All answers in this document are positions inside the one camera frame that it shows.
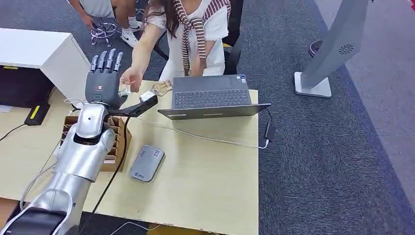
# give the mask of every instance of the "robot finger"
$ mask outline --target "robot finger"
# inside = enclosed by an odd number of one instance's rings
[[[105,50],[99,56],[98,69],[100,69],[101,71],[104,69],[104,62],[105,62],[105,56],[106,55],[107,55],[107,51]]]
[[[94,56],[91,61],[91,72],[95,72],[96,69],[96,62],[98,61],[98,55]]]
[[[115,61],[115,66],[114,66],[114,71],[119,71],[119,67],[121,66],[121,58],[122,58],[123,53],[120,52],[118,53],[117,59]]]
[[[105,71],[111,72],[111,68],[113,66],[113,60],[114,60],[114,53],[115,53],[115,48],[111,49],[110,53],[108,54],[107,65],[105,66]]]

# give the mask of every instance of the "gray shorts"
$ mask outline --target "gray shorts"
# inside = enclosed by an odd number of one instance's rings
[[[79,0],[79,3],[90,16],[115,18],[111,0]]]

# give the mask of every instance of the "white t-shirt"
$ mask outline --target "white t-shirt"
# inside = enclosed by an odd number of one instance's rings
[[[202,0],[199,7],[192,14],[188,15],[187,18],[202,18],[211,0]],[[163,9],[150,9],[151,12],[164,12]],[[150,24],[154,24],[165,30],[166,28],[166,17],[151,16],[148,19]],[[182,35],[184,26],[179,24],[176,31],[176,37],[172,38],[170,34],[167,34],[167,40],[169,44],[169,59],[163,72],[160,76],[160,81],[170,80],[174,77],[183,77],[184,69],[182,62]],[[206,64],[207,68],[203,72],[203,76],[223,75],[225,70],[225,56],[223,52],[222,38],[228,35],[228,12],[226,7],[222,7],[216,13],[214,13],[204,24],[205,39],[206,41],[216,41],[210,53],[207,55]],[[192,29],[189,32],[189,44],[190,44],[190,67],[197,53],[197,41],[196,31]]]

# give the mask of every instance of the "chair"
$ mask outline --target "chair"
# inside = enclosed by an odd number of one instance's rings
[[[242,7],[243,0],[231,0],[231,17],[229,19],[228,25],[229,34],[226,38],[222,39],[225,50],[224,75],[238,74],[237,67],[241,57],[241,49],[244,42],[244,34],[240,31]],[[156,45],[154,46],[154,51],[156,51],[165,60],[168,60],[168,55],[166,55],[159,47],[160,41],[165,36],[166,32],[167,31],[165,31],[157,40]]]
[[[94,18],[94,23],[92,23],[91,29],[91,45],[95,46],[98,42],[98,39],[105,39],[107,42],[107,47],[112,47],[112,44],[108,38],[118,33],[118,27],[115,24],[115,19],[114,23],[105,23],[101,17],[91,17]]]

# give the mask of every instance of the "yellow sticker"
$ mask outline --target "yellow sticker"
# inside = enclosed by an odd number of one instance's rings
[[[19,67],[13,67],[13,66],[3,66],[4,69],[9,69],[9,70],[16,70]]]
[[[36,115],[36,113],[38,112],[38,110],[39,110],[39,105],[38,106],[36,106],[36,108],[35,108],[35,111],[33,111],[33,113],[32,113],[32,116],[30,116],[30,119],[34,119],[34,117],[35,117],[35,115]]]

